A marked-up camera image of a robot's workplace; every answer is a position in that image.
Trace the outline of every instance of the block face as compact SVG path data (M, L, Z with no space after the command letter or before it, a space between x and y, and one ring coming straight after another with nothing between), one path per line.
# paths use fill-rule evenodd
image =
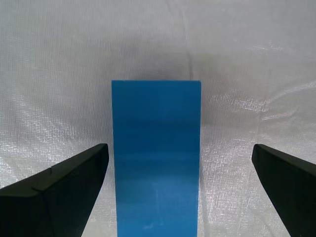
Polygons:
M113 81L118 237L196 237L199 81Z

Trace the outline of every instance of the blue block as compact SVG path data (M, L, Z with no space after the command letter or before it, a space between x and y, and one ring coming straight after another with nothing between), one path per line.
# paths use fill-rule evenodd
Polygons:
M196 237L199 81L112 81L118 237Z

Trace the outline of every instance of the blue foam block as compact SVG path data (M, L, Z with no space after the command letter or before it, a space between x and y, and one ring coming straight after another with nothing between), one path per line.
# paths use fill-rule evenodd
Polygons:
M201 84L112 81L118 237L196 237Z

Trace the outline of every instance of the blue rectangular block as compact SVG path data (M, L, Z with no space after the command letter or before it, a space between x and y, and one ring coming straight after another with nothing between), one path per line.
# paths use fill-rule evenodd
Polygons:
M118 237L196 237L201 84L112 81Z

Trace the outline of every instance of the white fabric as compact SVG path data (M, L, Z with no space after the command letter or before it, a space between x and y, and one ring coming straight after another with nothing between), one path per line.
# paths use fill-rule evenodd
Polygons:
M0 0L0 187L108 143L83 236L116 237L111 80L200 80L198 236L288 237L251 153L316 162L315 12L314 0Z

